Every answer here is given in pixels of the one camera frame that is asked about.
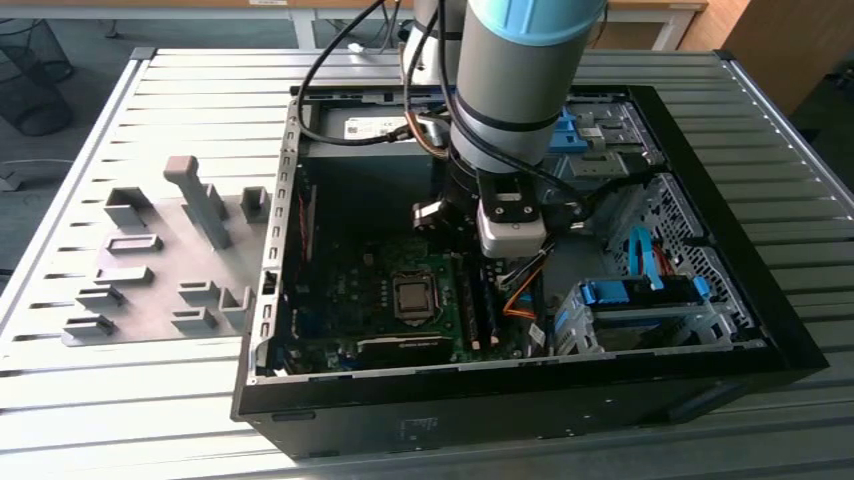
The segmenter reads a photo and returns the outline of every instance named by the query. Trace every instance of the mesh wastebasket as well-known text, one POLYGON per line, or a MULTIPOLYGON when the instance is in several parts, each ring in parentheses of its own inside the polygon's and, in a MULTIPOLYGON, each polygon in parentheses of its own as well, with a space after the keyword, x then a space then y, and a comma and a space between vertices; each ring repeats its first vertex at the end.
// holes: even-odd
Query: mesh wastebasket
POLYGON ((65 80, 74 72, 50 25, 42 19, 0 18, 0 50, 2 49, 30 51, 54 82, 65 80))
POLYGON ((0 48, 0 117, 29 136, 70 122, 70 108, 32 50, 0 48))

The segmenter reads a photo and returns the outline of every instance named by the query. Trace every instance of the light blue robot arm cap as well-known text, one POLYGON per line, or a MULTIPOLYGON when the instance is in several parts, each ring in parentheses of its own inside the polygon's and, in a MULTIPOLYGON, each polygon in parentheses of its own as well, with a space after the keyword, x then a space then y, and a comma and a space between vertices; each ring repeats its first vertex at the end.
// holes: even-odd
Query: light blue robot arm cap
POLYGON ((605 0, 468 0, 471 11, 495 35, 532 47, 556 45, 583 35, 605 0))

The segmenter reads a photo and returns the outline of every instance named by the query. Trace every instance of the floor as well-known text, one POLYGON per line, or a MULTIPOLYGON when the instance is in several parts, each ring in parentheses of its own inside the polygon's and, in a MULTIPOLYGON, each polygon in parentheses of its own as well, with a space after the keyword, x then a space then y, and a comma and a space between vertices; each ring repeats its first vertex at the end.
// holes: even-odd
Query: floor
MULTIPOLYGON (((100 108, 136 46, 173 48, 294 48, 293 27, 284 20, 260 21, 121 21, 121 37, 102 37, 105 25, 93 20, 54 20, 50 25, 76 67, 74 76, 60 89, 74 111, 72 125, 42 138, 22 137, 0 122, 0 163, 13 160, 73 160, 85 141, 100 108)), ((381 21, 368 21, 353 32, 354 40, 378 46, 381 21)), ((332 25, 317 23, 317 44, 332 38, 332 25)), ((812 145, 848 186, 854 186, 854 94, 821 83, 792 115, 799 129, 817 130, 812 145)), ((24 179, 17 192, 0 193, 0 269, 11 269, 56 189, 66 165, 57 162, 16 164, 24 179)), ((0 291, 7 277, 0 275, 0 291)))

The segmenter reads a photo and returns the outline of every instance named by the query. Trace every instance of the aluminum slotted table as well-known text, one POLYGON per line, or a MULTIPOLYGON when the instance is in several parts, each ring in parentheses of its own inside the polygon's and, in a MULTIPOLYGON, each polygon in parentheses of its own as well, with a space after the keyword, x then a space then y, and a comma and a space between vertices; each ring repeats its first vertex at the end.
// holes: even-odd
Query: aluminum slotted table
MULTIPOLYGON (((0 300, 0 476, 854 476, 854 202, 736 62, 596 51, 576 82, 657 88, 831 367, 675 427, 294 464, 229 420, 237 336, 60 340, 113 229, 110 189, 141 183, 149 199, 174 198, 165 156, 192 152, 220 195, 269 191, 286 92, 314 54, 140 49, 133 58, 0 300)), ((344 53, 318 82, 393 84, 397 72, 396 55, 344 53)))

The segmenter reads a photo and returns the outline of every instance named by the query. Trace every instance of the white desk leg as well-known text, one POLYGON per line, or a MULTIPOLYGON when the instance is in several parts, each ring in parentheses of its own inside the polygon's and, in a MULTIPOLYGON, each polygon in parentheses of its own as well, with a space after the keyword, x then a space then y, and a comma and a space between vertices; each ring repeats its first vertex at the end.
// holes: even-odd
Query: white desk leg
POLYGON ((296 45, 300 49, 316 49, 314 19, 317 11, 313 8, 290 8, 290 20, 296 31, 296 45))
POLYGON ((667 20, 661 31, 657 33, 652 50, 675 50, 679 47, 693 13, 692 10, 676 10, 672 12, 669 20, 667 20))

